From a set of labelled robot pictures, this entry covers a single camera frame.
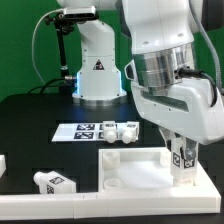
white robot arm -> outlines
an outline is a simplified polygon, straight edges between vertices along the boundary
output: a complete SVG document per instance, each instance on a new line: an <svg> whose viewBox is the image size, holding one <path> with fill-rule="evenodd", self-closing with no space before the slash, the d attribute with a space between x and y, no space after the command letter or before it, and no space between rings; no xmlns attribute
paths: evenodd
<svg viewBox="0 0 224 224"><path fill-rule="evenodd" d="M63 7L94 5L99 10L115 9L117 3L58 2ZM197 1L199 12L202 2ZM166 142L171 141L171 173L175 180L192 180L196 176L198 143L210 144L224 137L224 109L219 92L211 107L215 91L208 80L184 78L178 73L181 68L195 68L195 28L190 27L193 23L189 19L189 1L122 0L122 5L133 54L126 71L132 70L131 87L137 110L144 119L161 127Z"/></svg>
<svg viewBox="0 0 224 224"><path fill-rule="evenodd" d="M58 0L65 7L64 14L79 11L115 9L116 1ZM96 19L77 23L82 42L82 68L77 73L77 91L73 94L75 103L88 106L108 106L126 100L122 89L121 72L115 65L115 34L106 23Z"/></svg>

black cable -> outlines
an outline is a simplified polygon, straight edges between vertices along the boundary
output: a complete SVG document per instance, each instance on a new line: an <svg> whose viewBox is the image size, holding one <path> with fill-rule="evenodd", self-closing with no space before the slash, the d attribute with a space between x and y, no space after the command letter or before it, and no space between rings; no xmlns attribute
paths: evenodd
<svg viewBox="0 0 224 224"><path fill-rule="evenodd" d="M57 88L59 87L59 85L56 85L56 86L48 86L48 88ZM37 89L42 89L43 86L37 86L37 87L34 87L33 89L29 90L29 92L27 92L27 94L31 94L33 91L37 90Z"/></svg>
<svg viewBox="0 0 224 224"><path fill-rule="evenodd" d="M201 70L190 69L189 67L180 68L179 70L174 71L174 73L178 73L178 75L181 78L194 77L194 78L207 79L210 82L212 90L213 90L213 100L212 100L210 107L213 107L216 104L217 99L218 99L218 92L217 92L216 84L215 84L214 80L211 78L211 76L209 76L208 74L204 73Z"/></svg>
<svg viewBox="0 0 224 224"><path fill-rule="evenodd" d="M212 86L212 89L213 89L213 100L212 100L212 104L210 105L210 107L213 107L216 104L217 99L218 99L218 92L217 92L216 84L215 84L214 80L208 74L201 73L201 76L203 78L208 79L208 81L211 83L211 86Z"/></svg>
<svg viewBox="0 0 224 224"><path fill-rule="evenodd" d="M58 82L58 81L65 81L65 78L64 78L64 77L61 77L61 78L55 78L55 79L50 80L49 82L47 82L47 83L42 87L42 89L41 89L41 91L40 91L40 94L43 94L43 93L44 93L44 90L45 90L46 88L48 88L48 86L49 86L50 84L52 84L52 83L54 83L54 82Z"/></svg>

white cube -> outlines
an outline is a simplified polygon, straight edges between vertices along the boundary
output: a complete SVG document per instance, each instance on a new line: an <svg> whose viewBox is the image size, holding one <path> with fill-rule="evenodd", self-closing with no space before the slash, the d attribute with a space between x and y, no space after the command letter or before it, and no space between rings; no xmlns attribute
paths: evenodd
<svg viewBox="0 0 224 224"><path fill-rule="evenodd" d="M103 122L103 137L109 143L114 143L117 140L117 126L115 121Z"/></svg>

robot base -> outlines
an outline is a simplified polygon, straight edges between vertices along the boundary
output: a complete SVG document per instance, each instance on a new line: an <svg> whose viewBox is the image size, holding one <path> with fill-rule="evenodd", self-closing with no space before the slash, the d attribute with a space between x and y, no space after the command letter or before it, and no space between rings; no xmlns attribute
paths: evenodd
<svg viewBox="0 0 224 224"><path fill-rule="evenodd" d="M120 96L112 99L103 99L103 100L89 100L82 98L77 93L72 94L73 102L75 104L80 104L83 106L90 106L90 107L106 107L106 106L113 106L116 104L122 104L127 102L127 93L123 91Z"/></svg>

white plastic part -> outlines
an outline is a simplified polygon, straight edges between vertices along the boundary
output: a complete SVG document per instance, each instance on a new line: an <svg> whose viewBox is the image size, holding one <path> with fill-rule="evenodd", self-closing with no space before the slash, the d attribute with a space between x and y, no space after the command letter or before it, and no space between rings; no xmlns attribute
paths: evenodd
<svg viewBox="0 0 224 224"><path fill-rule="evenodd" d="M173 186L174 187L193 187L194 181L187 180L187 181L178 181L175 178L173 179Z"/></svg>
<svg viewBox="0 0 224 224"><path fill-rule="evenodd" d="M182 79L168 89L168 97L185 102L188 111L154 102L142 96L143 87L131 83L135 105L141 117L174 133L207 145L224 138L224 107L218 91L215 106L211 86L204 79Z"/></svg>
<svg viewBox="0 0 224 224"><path fill-rule="evenodd" d="M0 177L3 175L5 170L6 170L5 156L0 155Z"/></svg>
<svg viewBox="0 0 224 224"><path fill-rule="evenodd" d="M160 152L160 165L164 167L170 167L171 164L171 152L164 148Z"/></svg>
<svg viewBox="0 0 224 224"><path fill-rule="evenodd" d="M37 172L33 179L39 186L41 194L76 193L76 183L54 171L50 173Z"/></svg>
<svg viewBox="0 0 224 224"><path fill-rule="evenodd" d="M126 96L115 65L115 34L100 20L77 24L82 42L82 68L77 74L75 100L111 101Z"/></svg>
<svg viewBox="0 0 224 224"><path fill-rule="evenodd" d="M120 153L117 151L104 152L103 167L107 170L118 169L120 167Z"/></svg>
<svg viewBox="0 0 224 224"><path fill-rule="evenodd" d="M110 178L104 181L105 189L120 189L122 188L122 182L118 178Z"/></svg>
<svg viewBox="0 0 224 224"><path fill-rule="evenodd" d="M187 183L193 181L197 176L197 165L198 165L198 144L195 146L196 158L194 160L182 159L180 149L184 146L182 138L175 138L171 140L171 174L177 180L177 182Z"/></svg>
<svg viewBox="0 0 224 224"><path fill-rule="evenodd" d="M100 192L0 196L0 220L219 213L221 196L201 165L193 187L173 187L169 168L160 165L163 149L116 149L121 158L117 170L103 168L107 150L102 149Z"/></svg>
<svg viewBox="0 0 224 224"><path fill-rule="evenodd" d="M188 0L122 2L133 54L157 52L193 42Z"/></svg>
<svg viewBox="0 0 224 224"><path fill-rule="evenodd" d="M127 125L123 130L122 141L125 144L135 142L138 139L138 135L139 135L139 122L128 121Z"/></svg>
<svg viewBox="0 0 224 224"><path fill-rule="evenodd" d="M117 0L57 0L62 7L95 6L99 10L115 10Z"/></svg>
<svg viewBox="0 0 224 224"><path fill-rule="evenodd" d="M104 140L109 143L114 143L117 140L117 127L115 121L103 122Z"/></svg>

